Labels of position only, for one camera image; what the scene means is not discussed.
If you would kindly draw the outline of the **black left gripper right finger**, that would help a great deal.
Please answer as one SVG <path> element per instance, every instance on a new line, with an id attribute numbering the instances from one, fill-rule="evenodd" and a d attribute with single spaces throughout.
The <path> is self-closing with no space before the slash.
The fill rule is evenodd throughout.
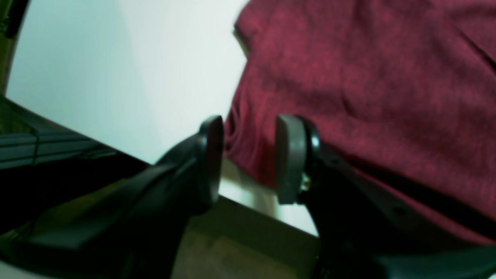
<path id="1" fill-rule="evenodd" d="M 277 196 L 308 210 L 320 238 L 313 279 L 489 279 L 495 246 L 447 232 L 360 175 L 298 116 L 276 120 Z"/>

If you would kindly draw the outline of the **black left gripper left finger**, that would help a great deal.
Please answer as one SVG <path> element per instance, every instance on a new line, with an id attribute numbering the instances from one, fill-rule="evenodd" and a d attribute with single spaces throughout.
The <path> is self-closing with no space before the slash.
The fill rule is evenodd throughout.
<path id="1" fill-rule="evenodd" d="M 224 129 L 212 116 L 70 223 L 1 245 L 1 260 L 61 279 L 168 279 L 188 222 L 219 198 Z"/>

